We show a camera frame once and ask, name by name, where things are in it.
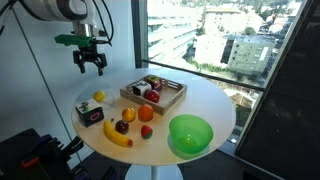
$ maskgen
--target window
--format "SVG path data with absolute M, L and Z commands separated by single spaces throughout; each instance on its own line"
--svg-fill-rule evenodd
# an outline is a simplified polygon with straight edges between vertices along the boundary
M 140 51 L 135 51 L 136 53 L 140 53 L 140 56 L 136 55 L 137 67 L 165 66 L 197 72 L 197 74 L 210 77 L 210 79 L 218 86 L 221 86 L 222 89 L 232 89 L 236 86 L 236 90 L 241 92 L 239 96 L 243 93 L 250 96 L 252 92 L 262 94 L 265 91 L 269 77 L 271 77 L 273 69 L 276 67 L 276 64 L 274 65 L 273 63 L 282 61 L 284 57 L 282 53 L 287 53 L 287 48 L 285 47 L 287 44 L 290 45 L 294 39 L 294 37 L 291 37 L 293 30 L 301 26 L 301 21 L 293 21 L 290 29 L 286 32 L 282 40 L 283 43 L 279 45 L 275 41 L 279 34 L 265 30 L 261 30 L 259 33 L 259 24 L 257 25 L 256 21 L 247 22 L 245 19 L 250 18 L 243 18 L 243 14 L 220 13 L 221 11 L 213 12 L 216 8 L 210 9 L 210 7 L 212 7 L 210 1 L 203 1 L 203 3 L 207 3 L 205 5 L 208 8 L 203 8 L 203 5 L 201 7 L 200 5 L 198 6 L 197 3 L 195 3 L 196 1 L 177 2 L 178 1 L 171 0 L 132 1 L 133 4 L 138 4 L 138 6 L 135 7 L 139 8 L 139 11 L 137 11 L 134 16 L 134 19 L 139 19 L 139 21 L 133 22 L 134 28 L 140 28 L 140 31 L 135 31 L 135 34 L 139 34 L 135 35 L 134 38 L 141 38 L 139 39 L 141 44 L 136 44 L 141 46 L 141 53 Z M 255 1 L 228 1 L 231 5 L 226 5 L 224 2 L 223 0 L 216 0 L 215 5 L 217 7 L 232 7 L 232 4 L 234 7 L 249 5 L 253 8 L 256 6 L 254 4 Z M 284 2 L 283 0 L 273 0 L 270 2 L 266 1 L 263 6 L 266 9 L 274 9 L 276 8 L 274 6 L 275 3 L 295 3 L 294 7 L 296 9 L 294 12 L 297 14 L 290 14 L 290 17 L 295 16 L 295 18 L 298 19 L 300 18 L 299 13 L 302 12 L 299 8 L 305 8 L 305 2 L 307 1 L 299 2 L 301 1 L 293 0 Z M 284 9 L 288 7 L 288 4 L 283 4 Z M 144 34 L 148 32 L 148 27 L 152 26 L 151 23 L 154 23 L 151 20 L 148 21 L 148 19 L 155 19 L 158 16 L 166 17 L 168 15 L 171 17 L 170 20 L 162 18 L 161 22 L 158 22 L 161 24 L 159 26 L 159 29 L 162 30 L 161 32 Z M 288 17 L 288 14 L 278 16 L 277 21 L 286 23 L 288 18 L 286 19 L 285 17 Z M 215 18 L 222 18 L 225 19 L 225 21 L 220 21 L 220 24 L 215 23 Z M 249 24 L 248 26 L 250 27 L 256 27 L 257 33 L 244 36 L 241 29 L 245 29 L 244 26 L 246 26 L 246 24 Z M 278 27 L 279 26 L 270 26 L 270 30 Z M 239 47 L 244 49 L 244 46 L 247 49 L 244 52 L 244 54 L 247 55 L 245 58 L 240 56 L 239 51 Z M 200 69 L 197 68 L 201 64 L 208 64 L 208 62 L 210 62 L 210 65 L 203 66 Z M 235 106 L 239 105 L 237 100 L 244 99 L 239 98 L 238 95 L 230 98 L 233 100 Z M 251 104 L 247 104 L 245 108 L 243 108 L 243 104 L 240 103 L 241 108 L 237 108 L 237 113 L 250 114 L 254 112 L 255 109 L 252 109 L 252 107 L 254 107 L 253 105 L 255 103 L 260 102 L 251 102 Z M 240 129 L 243 129 L 247 121 L 247 119 L 244 119 L 238 119 L 237 117 L 236 135 L 241 133 Z

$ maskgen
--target floor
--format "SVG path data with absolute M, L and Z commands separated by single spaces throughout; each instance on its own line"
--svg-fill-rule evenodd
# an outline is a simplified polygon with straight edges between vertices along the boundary
M 98 153 L 92 153 L 79 166 L 84 167 L 93 180 L 102 180 L 110 166 L 116 170 L 116 180 L 125 179 L 130 164 L 124 164 Z M 192 162 L 178 165 L 184 180 L 269 180 L 276 179 L 220 150 Z

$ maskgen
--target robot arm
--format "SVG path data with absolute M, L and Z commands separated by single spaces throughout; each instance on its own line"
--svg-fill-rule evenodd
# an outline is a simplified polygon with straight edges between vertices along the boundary
M 73 35 L 59 35 L 55 37 L 57 43 L 77 45 L 79 50 L 73 52 L 74 63 L 85 73 L 85 62 L 94 63 L 98 67 L 99 75 L 107 66 L 105 54 L 97 52 L 98 44 L 110 44 L 113 36 L 113 25 L 109 10 L 102 0 L 111 23 L 112 34 L 109 38 L 99 8 L 95 0 L 10 0 L 4 8 L 11 10 L 12 6 L 19 1 L 25 10 L 34 18 L 46 21 L 65 21 L 73 24 Z M 99 13 L 104 30 L 96 27 L 96 12 Z M 96 37 L 106 36 L 107 41 L 97 40 Z

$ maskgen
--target wooden crate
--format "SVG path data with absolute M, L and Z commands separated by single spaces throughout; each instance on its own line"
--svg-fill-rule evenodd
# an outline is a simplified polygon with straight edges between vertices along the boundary
M 159 92 L 159 102 L 154 103 L 133 93 L 133 85 L 138 81 L 145 80 L 148 76 L 152 75 L 147 75 L 121 88 L 120 95 L 139 104 L 150 104 L 153 107 L 154 112 L 164 115 L 166 111 L 187 91 L 187 86 L 158 76 L 161 79 L 162 90 Z

